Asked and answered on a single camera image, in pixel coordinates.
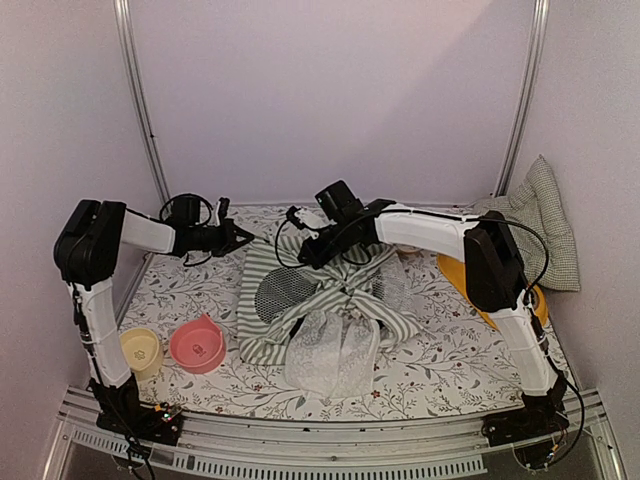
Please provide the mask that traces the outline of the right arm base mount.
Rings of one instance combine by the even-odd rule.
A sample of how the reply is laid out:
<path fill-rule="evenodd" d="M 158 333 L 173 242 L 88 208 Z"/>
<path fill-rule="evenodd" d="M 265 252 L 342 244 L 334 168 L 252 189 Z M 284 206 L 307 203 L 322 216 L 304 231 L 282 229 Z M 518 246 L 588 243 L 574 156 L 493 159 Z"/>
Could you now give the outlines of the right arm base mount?
<path fill-rule="evenodd" d="M 486 415 L 481 434 L 495 447 L 561 432 L 568 427 L 569 421 L 555 410 L 522 407 Z"/>

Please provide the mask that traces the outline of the green striped pet tent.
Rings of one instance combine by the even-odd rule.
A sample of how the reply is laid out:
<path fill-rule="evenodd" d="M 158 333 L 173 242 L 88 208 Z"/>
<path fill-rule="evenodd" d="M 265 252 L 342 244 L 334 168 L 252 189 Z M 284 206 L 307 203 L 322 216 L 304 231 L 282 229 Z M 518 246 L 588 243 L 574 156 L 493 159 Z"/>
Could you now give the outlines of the green striped pet tent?
<path fill-rule="evenodd" d="M 399 255 L 374 245 L 314 270 L 293 265 L 301 245 L 250 244 L 236 311 L 240 358 L 282 367 L 288 385 L 319 398 L 365 395 L 378 354 L 421 330 Z"/>

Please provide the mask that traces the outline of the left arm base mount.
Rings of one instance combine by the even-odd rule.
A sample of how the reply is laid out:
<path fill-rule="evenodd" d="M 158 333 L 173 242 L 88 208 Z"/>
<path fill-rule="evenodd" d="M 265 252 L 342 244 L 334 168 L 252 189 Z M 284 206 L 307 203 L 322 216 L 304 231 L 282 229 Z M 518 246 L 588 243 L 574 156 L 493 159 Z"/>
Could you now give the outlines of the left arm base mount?
<path fill-rule="evenodd" d="M 119 388 L 97 385 L 94 394 L 100 406 L 96 425 L 127 438 L 176 446 L 183 419 L 180 415 L 164 420 L 164 411 L 144 405 L 139 400 L 137 383 Z"/>

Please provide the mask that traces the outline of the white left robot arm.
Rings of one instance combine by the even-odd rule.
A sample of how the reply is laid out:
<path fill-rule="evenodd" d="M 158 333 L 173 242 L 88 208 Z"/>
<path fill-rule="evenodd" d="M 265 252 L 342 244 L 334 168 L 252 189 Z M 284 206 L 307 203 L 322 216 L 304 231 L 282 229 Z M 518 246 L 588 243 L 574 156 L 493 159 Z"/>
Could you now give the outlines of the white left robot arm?
<path fill-rule="evenodd" d="M 68 287 L 90 364 L 91 389 L 102 411 L 128 434 L 141 433 L 149 415 L 118 336 L 112 277 L 120 247 L 176 258 L 192 252 L 224 257 L 255 238 L 229 218 L 229 204 L 225 197 L 211 203 L 183 193 L 152 217 L 123 202 L 83 199 L 54 244 L 54 263 Z"/>

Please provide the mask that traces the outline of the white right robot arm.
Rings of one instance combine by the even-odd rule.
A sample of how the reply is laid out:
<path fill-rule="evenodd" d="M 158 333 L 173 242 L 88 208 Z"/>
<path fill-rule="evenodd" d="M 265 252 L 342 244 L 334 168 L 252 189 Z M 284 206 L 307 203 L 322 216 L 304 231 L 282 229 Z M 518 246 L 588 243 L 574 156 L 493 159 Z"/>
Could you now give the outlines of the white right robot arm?
<path fill-rule="evenodd" d="M 513 222 L 490 211 L 480 216 L 419 210 L 393 200 L 363 204 L 342 180 L 316 196 L 323 215 L 293 207 L 287 218 L 308 230 L 298 261 L 320 269 L 354 246 L 397 244 L 448 256 L 464 266 L 468 301 L 486 313 L 503 336 L 519 370 L 523 407 L 517 427 L 537 436 L 552 424 L 566 382 L 551 365 L 548 341 L 535 313 L 534 281 L 510 231 Z"/>

